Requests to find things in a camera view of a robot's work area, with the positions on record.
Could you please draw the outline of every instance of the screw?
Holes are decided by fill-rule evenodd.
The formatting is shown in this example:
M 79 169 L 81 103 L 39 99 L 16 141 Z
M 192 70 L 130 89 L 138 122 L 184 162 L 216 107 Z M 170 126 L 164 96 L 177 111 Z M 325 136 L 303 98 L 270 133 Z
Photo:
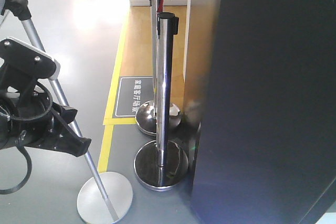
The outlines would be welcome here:
M 34 61 L 35 61 L 35 62 L 40 62 L 40 61 L 41 61 L 40 56 L 35 56 Z

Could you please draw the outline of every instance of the black floor sticker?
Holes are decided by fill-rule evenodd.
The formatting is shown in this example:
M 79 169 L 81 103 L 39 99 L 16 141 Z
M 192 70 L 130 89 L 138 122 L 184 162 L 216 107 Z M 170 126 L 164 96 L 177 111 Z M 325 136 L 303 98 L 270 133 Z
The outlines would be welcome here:
M 131 118 L 145 102 L 153 100 L 152 77 L 120 77 L 113 118 Z

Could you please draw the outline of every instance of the tripod stand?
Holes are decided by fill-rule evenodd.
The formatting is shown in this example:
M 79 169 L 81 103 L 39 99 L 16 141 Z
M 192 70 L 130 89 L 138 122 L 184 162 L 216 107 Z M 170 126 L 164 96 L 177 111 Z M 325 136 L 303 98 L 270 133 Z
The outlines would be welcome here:
M 22 22 L 24 30 L 31 44 L 45 51 L 37 30 L 31 19 L 28 9 L 28 0 L 5 0 L 3 14 L 10 10 Z M 50 85 L 61 105 L 68 106 L 68 101 L 58 81 L 58 76 L 49 78 Z M 76 121 L 69 124 L 73 131 L 81 136 L 80 128 Z M 92 172 L 93 178 L 82 187 L 77 208 L 82 219 L 88 223 L 115 223 L 128 211 L 132 203 L 133 191 L 129 181 L 118 173 L 98 174 L 90 153 L 85 153 L 85 158 Z

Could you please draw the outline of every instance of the round metal base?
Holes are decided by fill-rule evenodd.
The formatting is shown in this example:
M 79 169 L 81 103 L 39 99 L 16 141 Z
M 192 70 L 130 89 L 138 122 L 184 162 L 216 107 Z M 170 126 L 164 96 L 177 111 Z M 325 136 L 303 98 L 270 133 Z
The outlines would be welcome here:
M 188 158 L 182 148 L 168 141 L 167 164 L 156 165 L 156 141 L 145 144 L 134 160 L 135 174 L 140 183 L 154 191 L 171 190 L 188 171 Z
M 131 183 L 123 175 L 114 172 L 101 173 L 100 177 L 119 218 L 114 220 L 111 217 L 94 178 L 90 178 L 78 194 L 78 213 L 89 224 L 116 223 L 131 207 L 133 199 Z
M 169 130 L 174 130 L 181 122 L 182 113 L 174 104 L 170 104 L 169 108 Z M 156 136 L 156 118 L 154 117 L 153 101 L 145 102 L 141 105 L 135 114 L 135 120 L 141 132 Z

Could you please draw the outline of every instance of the black clamp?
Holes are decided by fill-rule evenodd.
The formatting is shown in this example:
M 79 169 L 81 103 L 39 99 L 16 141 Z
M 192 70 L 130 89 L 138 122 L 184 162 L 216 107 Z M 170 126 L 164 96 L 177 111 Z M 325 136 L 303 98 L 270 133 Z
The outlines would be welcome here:
M 6 0 L 1 15 L 5 14 L 6 10 L 10 10 L 19 20 L 28 20 L 31 18 L 31 13 L 28 8 L 28 0 Z

